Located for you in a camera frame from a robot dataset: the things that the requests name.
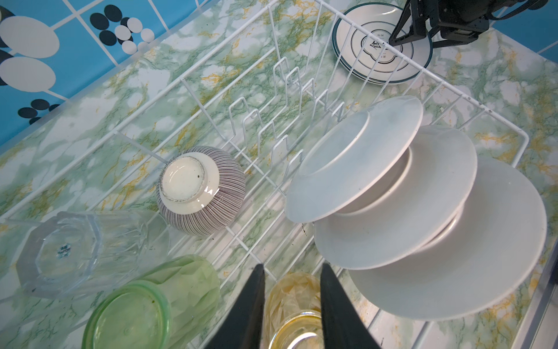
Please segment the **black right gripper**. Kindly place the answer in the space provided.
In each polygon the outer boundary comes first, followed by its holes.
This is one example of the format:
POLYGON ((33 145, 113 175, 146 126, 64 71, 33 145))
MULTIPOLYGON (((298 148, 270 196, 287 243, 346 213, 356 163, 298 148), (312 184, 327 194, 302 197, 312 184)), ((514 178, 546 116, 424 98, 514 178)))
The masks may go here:
POLYGON ((469 44, 479 39, 492 22, 507 20, 526 10, 539 10, 546 1, 421 1, 407 0, 390 35, 391 46, 436 34, 443 38, 434 48, 469 44))

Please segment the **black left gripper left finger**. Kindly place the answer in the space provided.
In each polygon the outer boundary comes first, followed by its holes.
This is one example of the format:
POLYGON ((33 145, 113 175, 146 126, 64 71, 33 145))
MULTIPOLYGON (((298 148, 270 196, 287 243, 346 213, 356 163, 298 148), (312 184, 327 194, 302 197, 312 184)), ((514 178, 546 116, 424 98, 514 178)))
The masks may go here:
POLYGON ((251 272, 231 311, 206 348, 259 348, 265 302, 264 265, 251 272))

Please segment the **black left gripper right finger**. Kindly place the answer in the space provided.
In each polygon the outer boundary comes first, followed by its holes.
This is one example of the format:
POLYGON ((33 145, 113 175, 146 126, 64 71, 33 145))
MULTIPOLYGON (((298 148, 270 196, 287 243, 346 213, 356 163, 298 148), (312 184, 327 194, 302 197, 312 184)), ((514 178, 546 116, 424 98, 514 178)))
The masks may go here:
POLYGON ((380 348, 328 263, 321 270, 321 320, 325 348, 380 348))

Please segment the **white plate green red rim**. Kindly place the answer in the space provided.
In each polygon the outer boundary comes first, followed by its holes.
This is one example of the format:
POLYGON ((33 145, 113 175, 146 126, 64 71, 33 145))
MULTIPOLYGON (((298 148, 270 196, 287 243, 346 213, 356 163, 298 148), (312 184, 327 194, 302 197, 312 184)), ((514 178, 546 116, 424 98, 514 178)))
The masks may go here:
POLYGON ((423 115, 417 97, 400 96, 338 123, 308 152, 292 179, 287 218, 295 223, 315 222, 365 193, 408 149, 423 115))

